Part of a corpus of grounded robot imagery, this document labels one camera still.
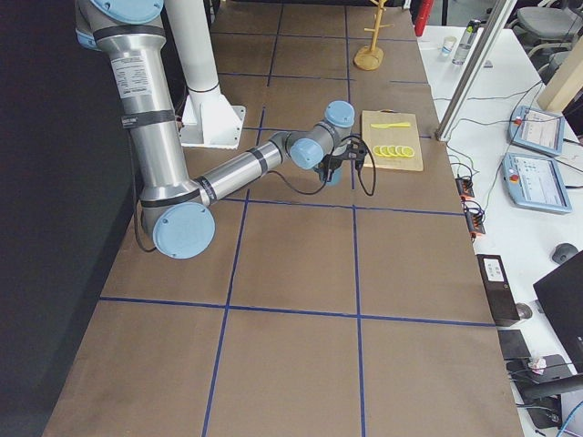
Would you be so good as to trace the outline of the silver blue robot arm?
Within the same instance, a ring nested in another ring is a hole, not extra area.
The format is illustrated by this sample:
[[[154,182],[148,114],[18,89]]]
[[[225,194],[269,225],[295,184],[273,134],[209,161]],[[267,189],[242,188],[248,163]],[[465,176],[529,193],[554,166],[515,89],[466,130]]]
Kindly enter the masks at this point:
[[[107,54],[144,188],[139,202],[156,250],[189,259],[211,243],[210,205],[291,160],[303,169],[343,161],[353,107],[333,101],[310,131],[279,132],[199,178],[184,147],[236,147],[244,118],[221,93],[200,1],[78,1],[78,42]]]

